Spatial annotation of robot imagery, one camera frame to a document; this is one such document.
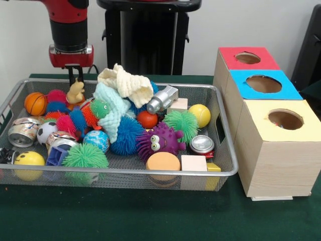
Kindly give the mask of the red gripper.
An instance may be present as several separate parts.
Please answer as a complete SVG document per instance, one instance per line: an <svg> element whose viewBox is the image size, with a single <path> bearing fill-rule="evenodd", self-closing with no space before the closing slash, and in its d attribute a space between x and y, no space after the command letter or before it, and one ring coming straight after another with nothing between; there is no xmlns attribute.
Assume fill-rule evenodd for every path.
<svg viewBox="0 0 321 241"><path fill-rule="evenodd" d="M78 82L83 82L83 68L91 67L94 60L94 47L87 45L86 48L78 52L63 52L58 50L53 44L49 46L49 57L53 67L68 69L70 86L75 82L73 67L77 66Z"/></svg>

